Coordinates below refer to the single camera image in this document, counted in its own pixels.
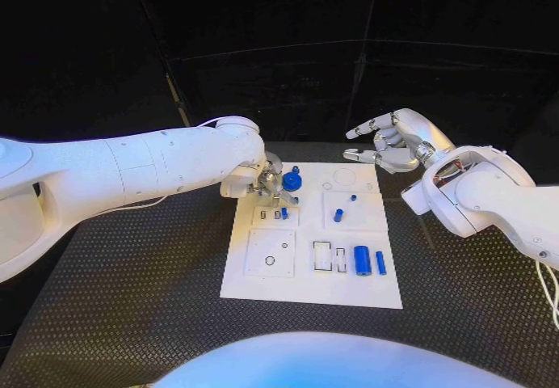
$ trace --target wire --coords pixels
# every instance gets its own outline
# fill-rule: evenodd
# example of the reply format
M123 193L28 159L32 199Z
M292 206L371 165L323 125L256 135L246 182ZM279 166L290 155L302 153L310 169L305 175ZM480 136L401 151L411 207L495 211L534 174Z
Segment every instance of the wire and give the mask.
M202 124L198 125L198 127L204 127L207 124L213 124L215 121L225 119L228 116L217 117L213 120L205 121Z
M545 296L547 296L548 302L551 304L554 323L557 325L557 329L559 330L559 318L558 318L558 315L559 315L559 306L558 306L559 305L559 284L558 284L558 281L557 281L557 274L551 270L551 266L548 264L545 264L545 267L548 269L548 272L551 273L551 279L554 280L554 286L557 287L557 295L555 295L554 300L551 299L551 291L548 290L548 285L545 284L545 280L544 280L541 263L540 263L540 261L537 261L538 277L540 277L540 281L542 283Z
M165 199L168 198L169 196L165 196L164 198L161 198L156 202L153 202L152 204L148 204L148 205L139 205L139 206L129 206L126 208L116 208L116 209L109 209L106 210L104 212L100 212L94 215L96 216L100 216L102 214L107 214L107 213L113 213L113 212L120 212L122 210L135 210L135 209L143 209L143 208L149 208L151 206L156 206L158 204L161 204Z

